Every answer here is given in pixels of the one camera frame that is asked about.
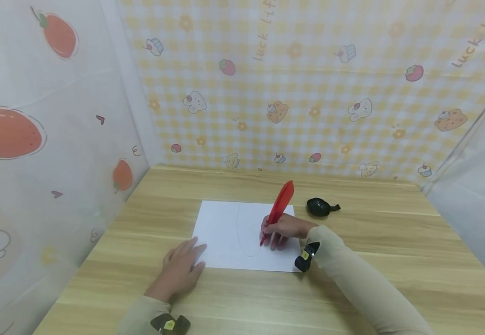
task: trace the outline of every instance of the right hand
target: right hand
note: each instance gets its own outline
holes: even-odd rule
[[[303,219],[295,218],[289,214],[283,214],[277,223],[273,225],[268,224],[269,215],[265,216],[263,223],[261,223],[261,233],[265,235],[264,246],[268,246],[272,238],[271,250],[282,250],[287,243],[289,237],[297,237],[298,239],[305,239],[308,236],[309,230],[317,225]]]

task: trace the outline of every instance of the green leaf illustration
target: green leaf illustration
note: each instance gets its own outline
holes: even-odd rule
[[[40,19],[41,27],[47,28],[48,23],[47,23],[47,17],[45,16],[45,14],[43,14],[43,13],[38,14],[38,18]]]

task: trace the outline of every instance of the wrist strap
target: wrist strap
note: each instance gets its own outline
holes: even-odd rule
[[[311,260],[315,257],[317,250],[320,247],[320,242],[313,242],[306,244],[306,247],[302,251],[302,255],[296,257],[294,261],[295,267],[297,267],[300,271],[306,272],[309,270],[311,265]]]
[[[159,333],[166,335],[186,335],[190,329],[190,321],[187,318],[179,315],[179,318],[175,320],[168,313],[155,317],[150,324]]]

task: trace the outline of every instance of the red pen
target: red pen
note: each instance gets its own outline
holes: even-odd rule
[[[281,218],[281,215],[285,211],[285,208],[287,208],[289,201],[291,201],[293,194],[294,184],[292,183],[292,180],[290,180],[286,182],[285,185],[283,185],[283,187],[281,188],[281,191],[279,191],[278,197],[276,198],[276,201],[272,206],[272,210],[270,211],[270,215],[268,216],[268,225],[273,225],[274,223],[278,222],[279,218]],[[263,234],[259,246],[263,245],[267,236],[269,235],[270,234]]]

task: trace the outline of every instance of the wooden table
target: wooden table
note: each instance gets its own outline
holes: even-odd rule
[[[35,334],[115,334],[165,253],[191,237],[201,200],[271,203],[291,179],[296,216],[309,219],[309,198],[338,202],[319,224],[382,272],[437,334],[485,334],[485,269],[416,186],[163,166],[146,174]],[[189,335],[373,334],[317,267],[305,275],[206,268],[172,314],[192,321]]]

